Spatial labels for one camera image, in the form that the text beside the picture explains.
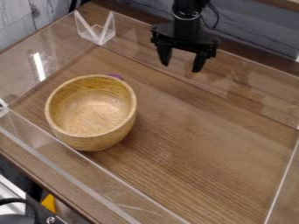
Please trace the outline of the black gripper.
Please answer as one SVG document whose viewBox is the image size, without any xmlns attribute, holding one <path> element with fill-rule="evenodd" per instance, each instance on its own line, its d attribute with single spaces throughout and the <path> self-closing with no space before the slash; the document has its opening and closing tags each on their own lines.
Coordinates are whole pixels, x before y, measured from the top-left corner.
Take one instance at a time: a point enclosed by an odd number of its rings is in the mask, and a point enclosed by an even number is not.
<svg viewBox="0 0 299 224">
<path fill-rule="evenodd" d="M 198 53 L 192 63 L 191 71 L 194 73 L 202 70 L 207 57 L 216 56 L 220 39 L 208 33 L 199 24 L 154 24 L 151 32 L 151 42 L 156 46 L 159 59 L 164 66 L 170 65 L 172 49 Z"/>
</svg>

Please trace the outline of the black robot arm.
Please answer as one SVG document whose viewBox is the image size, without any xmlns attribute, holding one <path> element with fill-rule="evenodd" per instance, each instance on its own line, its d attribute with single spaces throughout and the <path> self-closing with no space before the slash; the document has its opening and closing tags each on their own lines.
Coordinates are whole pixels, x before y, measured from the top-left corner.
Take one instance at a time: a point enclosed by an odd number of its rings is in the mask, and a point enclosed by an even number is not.
<svg viewBox="0 0 299 224">
<path fill-rule="evenodd" d="M 174 0 L 172 22 L 151 26 L 151 42 L 164 66 L 170 65 L 174 49 L 195 54 L 194 73 L 203 69 L 207 59 L 216 57 L 220 39 L 202 27 L 206 7 L 212 9 L 211 0 Z"/>
</svg>

